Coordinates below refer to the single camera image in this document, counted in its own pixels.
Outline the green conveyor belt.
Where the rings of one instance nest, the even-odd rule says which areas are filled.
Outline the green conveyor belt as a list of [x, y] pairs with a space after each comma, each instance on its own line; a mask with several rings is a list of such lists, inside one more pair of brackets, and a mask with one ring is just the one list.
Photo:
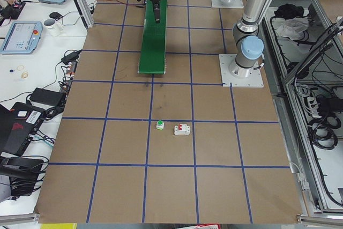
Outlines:
[[156, 23], [153, 4], [147, 0], [138, 73], [165, 73], [167, 0], [161, 0], [160, 13], [160, 22]]

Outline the black computer mouse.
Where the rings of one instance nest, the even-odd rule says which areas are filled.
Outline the black computer mouse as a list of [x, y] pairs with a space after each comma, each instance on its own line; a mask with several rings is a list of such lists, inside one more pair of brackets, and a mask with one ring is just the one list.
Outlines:
[[58, 20], [63, 18], [63, 15], [58, 13], [58, 12], [52, 12], [52, 13], [50, 13], [49, 17], [51, 19], [54, 19], [54, 20], [58, 21]]

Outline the white mug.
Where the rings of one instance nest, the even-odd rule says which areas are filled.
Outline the white mug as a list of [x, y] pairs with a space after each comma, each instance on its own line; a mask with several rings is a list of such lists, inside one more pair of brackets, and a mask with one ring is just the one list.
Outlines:
[[43, 25], [51, 36], [59, 36], [64, 32], [63, 26], [53, 18], [45, 20]]

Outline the white red circuit breaker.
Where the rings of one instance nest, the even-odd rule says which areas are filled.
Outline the white red circuit breaker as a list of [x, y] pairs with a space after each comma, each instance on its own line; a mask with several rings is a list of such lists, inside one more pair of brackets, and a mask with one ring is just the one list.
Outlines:
[[190, 134], [189, 125], [179, 123], [178, 125], [174, 126], [174, 135], [189, 135], [189, 134]]

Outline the near teach pendant tablet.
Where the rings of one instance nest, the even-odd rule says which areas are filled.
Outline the near teach pendant tablet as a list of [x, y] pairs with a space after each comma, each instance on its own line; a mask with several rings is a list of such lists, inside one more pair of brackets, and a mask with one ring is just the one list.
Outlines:
[[41, 38], [43, 25], [40, 21], [13, 22], [1, 45], [1, 54], [30, 54]]

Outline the black power adapter brick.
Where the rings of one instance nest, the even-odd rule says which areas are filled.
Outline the black power adapter brick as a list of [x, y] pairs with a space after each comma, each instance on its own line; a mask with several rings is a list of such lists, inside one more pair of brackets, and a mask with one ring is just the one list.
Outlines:
[[63, 92], [55, 92], [43, 88], [36, 88], [30, 95], [29, 100], [32, 102], [45, 104], [48, 106], [64, 106], [66, 103], [66, 94]]

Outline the black laptop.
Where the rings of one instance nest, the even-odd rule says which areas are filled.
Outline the black laptop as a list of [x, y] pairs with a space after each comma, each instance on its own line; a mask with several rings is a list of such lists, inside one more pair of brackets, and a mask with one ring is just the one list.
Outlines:
[[44, 118], [44, 109], [22, 102], [1, 106], [1, 152], [22, 156]]

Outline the green push button switch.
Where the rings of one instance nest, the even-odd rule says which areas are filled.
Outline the green push button switch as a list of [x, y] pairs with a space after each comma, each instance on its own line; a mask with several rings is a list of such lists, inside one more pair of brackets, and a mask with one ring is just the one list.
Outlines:
[[158, 130], [163, 130], [164, 129], [164, 121], [163, 120], [158, 120], [157, 122], [156, 122], [156, 128], [158, 129]]

